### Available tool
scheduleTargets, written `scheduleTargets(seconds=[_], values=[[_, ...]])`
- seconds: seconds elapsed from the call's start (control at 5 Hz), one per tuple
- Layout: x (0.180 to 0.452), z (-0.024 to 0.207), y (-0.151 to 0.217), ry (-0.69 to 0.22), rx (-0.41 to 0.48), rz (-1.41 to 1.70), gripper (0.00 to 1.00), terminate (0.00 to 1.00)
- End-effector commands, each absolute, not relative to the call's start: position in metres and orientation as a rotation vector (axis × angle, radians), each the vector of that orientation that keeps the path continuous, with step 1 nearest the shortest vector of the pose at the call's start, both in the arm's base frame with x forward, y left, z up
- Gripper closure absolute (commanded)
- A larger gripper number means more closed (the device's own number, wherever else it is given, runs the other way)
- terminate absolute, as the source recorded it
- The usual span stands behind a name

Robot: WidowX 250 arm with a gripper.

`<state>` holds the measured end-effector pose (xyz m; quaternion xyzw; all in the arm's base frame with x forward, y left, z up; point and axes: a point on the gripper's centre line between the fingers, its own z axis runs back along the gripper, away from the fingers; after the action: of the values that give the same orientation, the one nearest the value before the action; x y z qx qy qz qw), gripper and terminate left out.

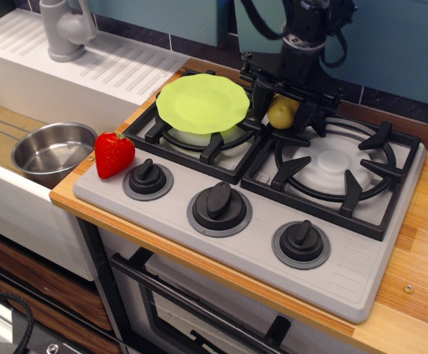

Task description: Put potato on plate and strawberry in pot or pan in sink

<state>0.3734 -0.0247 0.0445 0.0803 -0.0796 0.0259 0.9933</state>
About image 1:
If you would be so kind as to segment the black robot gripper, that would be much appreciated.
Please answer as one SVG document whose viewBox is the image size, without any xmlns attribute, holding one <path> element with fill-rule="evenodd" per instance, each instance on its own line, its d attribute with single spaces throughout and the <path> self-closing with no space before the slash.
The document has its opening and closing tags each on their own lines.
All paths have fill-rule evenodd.
<svg viewBox="0 0 428 354">
<path fill-rule="evenodd" d="M 245 52 L 241 75 L 252 83 L 252 107 L 262 120 L 274 94 L 300 101 L 293 132 L 307 127 L 326 136 L 325 119 L 338 109 L 343 88 L 320 64 L 319 50 L 299 49 L 283 42 L 278 53 Z"/>
</svg>

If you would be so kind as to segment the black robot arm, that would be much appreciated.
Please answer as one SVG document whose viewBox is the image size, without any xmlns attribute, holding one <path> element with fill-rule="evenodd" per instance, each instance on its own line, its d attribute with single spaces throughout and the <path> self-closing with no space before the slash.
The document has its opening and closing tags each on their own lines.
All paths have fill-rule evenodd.
<svg viewBox="0 0 428 354">
<path fill-rule="evenodd" d="M 252 85 L 255 117 L 263 117 L 274 95 L 279 94 L 300 104 L 293 124 L 295 133 L 312 127 L 324 137 L 325 120 L 336 113 L 344 94 L 344 88 L 324 69 L 341 66 L 346 59 L 342 56 L 327 62 L 325 45 L 329 37 L 337 37 L 342 51 L 348 51 L 342 28 L 352 22 L 356 5 L 352 1 L 284 1 L 286 21 L 279 32 L 266 24 L 252 1 L 242 5 L 263 37 L 282 42 L 277 54 L 242 54 L 241 78 Z"/>
</svg>

